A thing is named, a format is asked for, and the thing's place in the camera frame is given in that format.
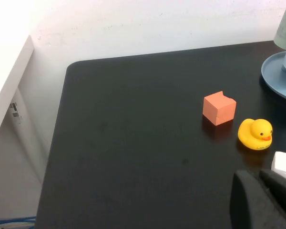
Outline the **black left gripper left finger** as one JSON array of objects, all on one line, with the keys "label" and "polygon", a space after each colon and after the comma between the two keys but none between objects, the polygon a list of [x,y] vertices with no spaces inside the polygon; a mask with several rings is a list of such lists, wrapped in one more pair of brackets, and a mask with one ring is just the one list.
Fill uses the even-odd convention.
[{"label": "black left gripper left finger", "polygon": [[234,173],[230,196],[234,229],[286,229],[286,213],[266,188],[259,174]]}]

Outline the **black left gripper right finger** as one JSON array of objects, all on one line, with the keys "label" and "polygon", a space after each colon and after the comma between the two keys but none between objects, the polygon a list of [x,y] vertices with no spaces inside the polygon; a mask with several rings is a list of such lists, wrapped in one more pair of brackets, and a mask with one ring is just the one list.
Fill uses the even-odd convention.
[{"label": "black left gripper right finger", "polygon": [[259,177],[286,213],[286,178],[269,169],[260,170]]}]

